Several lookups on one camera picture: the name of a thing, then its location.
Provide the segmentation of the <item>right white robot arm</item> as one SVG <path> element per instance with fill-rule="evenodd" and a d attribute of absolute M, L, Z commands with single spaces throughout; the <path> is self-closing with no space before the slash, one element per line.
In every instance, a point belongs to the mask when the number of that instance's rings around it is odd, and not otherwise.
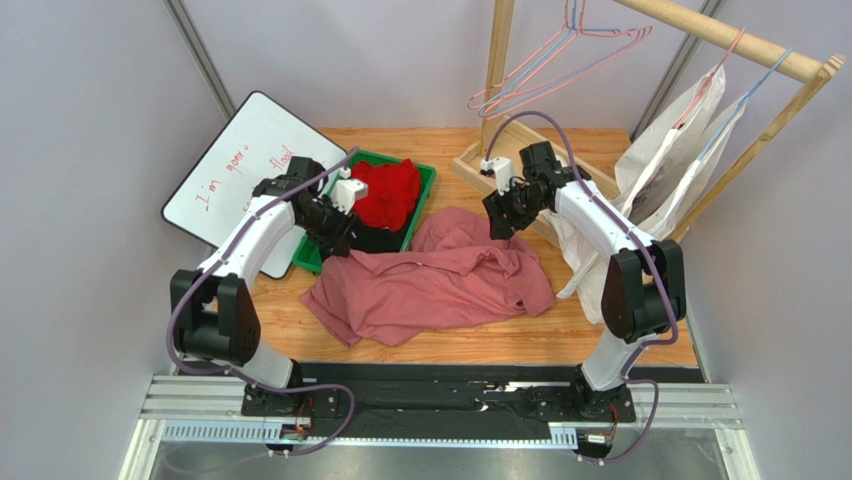
<path fill-rule="evenodd" d="M 626 383 L 642 350 L 663 344 L 664 333 L 678 338 L 677 323 L 686 314 L 682 249 L 630 223 L 575 162 L 563 165 L 549 142 L 523 148 L 520 159 L 520 176 L 508 158 L 480 163 L 496 184 L 483 200 L 490 236 L 508 240 L 550 211 L 570 222 L 606 261 L 600 301 L 606 328 L 580 367 L 580 383 L 587 393 L 614 391 Z"/>

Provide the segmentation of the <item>pink t shirt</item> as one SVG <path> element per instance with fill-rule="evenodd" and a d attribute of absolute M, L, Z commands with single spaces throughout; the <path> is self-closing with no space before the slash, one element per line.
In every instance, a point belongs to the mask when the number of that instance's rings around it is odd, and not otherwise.
<path fill-rule="evenodd" d="M 493 240 L 485 217 L 457 207 L 427 218 L 406 251 L 329 258 L 300 300 L 347 347 L 398 346 L 427 330 L 535 317 L 556 303 L 526 241 Z"/>

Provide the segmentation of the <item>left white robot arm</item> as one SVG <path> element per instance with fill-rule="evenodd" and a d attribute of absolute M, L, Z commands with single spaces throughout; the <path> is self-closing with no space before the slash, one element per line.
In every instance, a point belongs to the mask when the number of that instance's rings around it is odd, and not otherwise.
<path fill-rule="evenodd" d="M 247 212 L 221 247 L 195 269 L 173 275 L 166 347 L 179 370 L 231 374 L 272 395 L 309 392 L 298 362 L 262 340 L 251 289 L 275 246 L 296 227 L 318 241 L 324 255 L 349 254 L 355 205 L 369 187 L 347 177 L 324 189 L 348 162 L 325 168 L 293 158 L 285 174 L 255 186 Z"/>

